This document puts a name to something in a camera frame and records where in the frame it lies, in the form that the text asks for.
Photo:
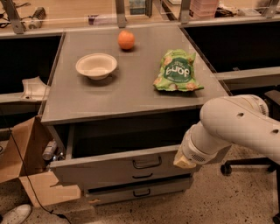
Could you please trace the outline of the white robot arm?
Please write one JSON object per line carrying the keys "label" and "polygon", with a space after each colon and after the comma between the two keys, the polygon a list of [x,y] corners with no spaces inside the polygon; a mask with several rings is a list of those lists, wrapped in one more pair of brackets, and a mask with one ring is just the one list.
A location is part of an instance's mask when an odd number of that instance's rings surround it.
{"label": "white robot arm", "polygon": [[233,144],[280,163],[280,122],[269,117],[260,97],[242,94],[207,101],[199,122],[185,133],[173,164],[183,169],[204,165]]}

